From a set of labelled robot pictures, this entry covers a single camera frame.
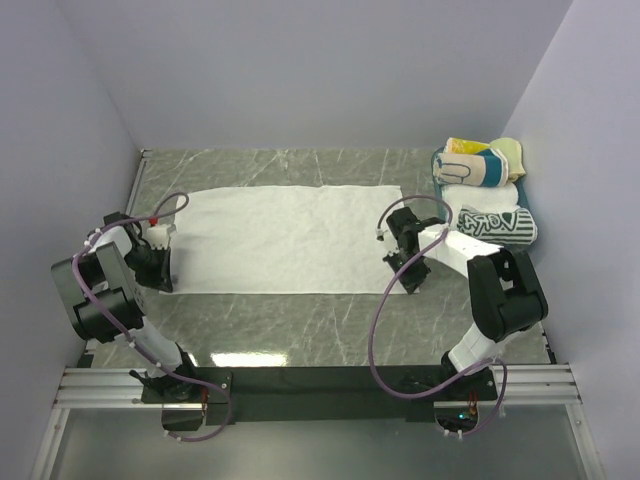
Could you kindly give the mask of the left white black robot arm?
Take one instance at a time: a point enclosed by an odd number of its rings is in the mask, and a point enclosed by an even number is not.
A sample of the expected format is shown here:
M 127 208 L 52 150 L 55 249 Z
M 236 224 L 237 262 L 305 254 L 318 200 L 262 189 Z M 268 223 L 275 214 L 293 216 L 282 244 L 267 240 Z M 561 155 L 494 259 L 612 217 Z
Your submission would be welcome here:
M 143 290 L 173 291 L 174 224 L 147 226 L 121 212 L 104 218 L 81 252 L 55 263 L 51 274 L 70 323 L 83 340 L 116 342 L 140 354 L 146 371 L 130 373 L 165 402 L 198 397 L 201 377 L 189 356 L 147 319 Z

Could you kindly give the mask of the white terry towel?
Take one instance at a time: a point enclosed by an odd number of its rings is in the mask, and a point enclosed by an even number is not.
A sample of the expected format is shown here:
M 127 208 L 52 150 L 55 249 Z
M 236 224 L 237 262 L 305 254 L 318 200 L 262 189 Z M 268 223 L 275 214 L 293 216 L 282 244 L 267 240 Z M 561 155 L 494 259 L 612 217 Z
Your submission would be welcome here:
M 177 213 L 177 294 L 374 294 L 393 276 L 376 223 L 397 186 L 224 187 Z

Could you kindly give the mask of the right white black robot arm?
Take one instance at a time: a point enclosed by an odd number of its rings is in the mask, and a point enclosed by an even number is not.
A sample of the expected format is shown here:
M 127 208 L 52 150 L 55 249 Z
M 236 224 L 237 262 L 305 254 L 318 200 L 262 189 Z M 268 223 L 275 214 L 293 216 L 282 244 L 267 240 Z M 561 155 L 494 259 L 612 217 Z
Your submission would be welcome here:
M 443 391 L 452 399 L 465 397 L 475 386 L 474 374 L 497 359 L 511 338 L 531 329 L 548 315 L 548 303 L 529 254 L 483 242 L 450 229 L 437 217 L 420 220 L 408 207 L 388 208 L 376 225 L 376 239 L 394 241 L 383 261 L 394 276 L 384 290 L 368 337 L 368 362 L 374 380 L 387 393 L 420 399 Z M 402 393 L 386 385 L 374 364 L 377 321 L 386 299 L 399 284 L 411 295 L 423 286 L 433 259 L 468 282 L 472 324 L 442 359 L 439 383 L 419 393 Z

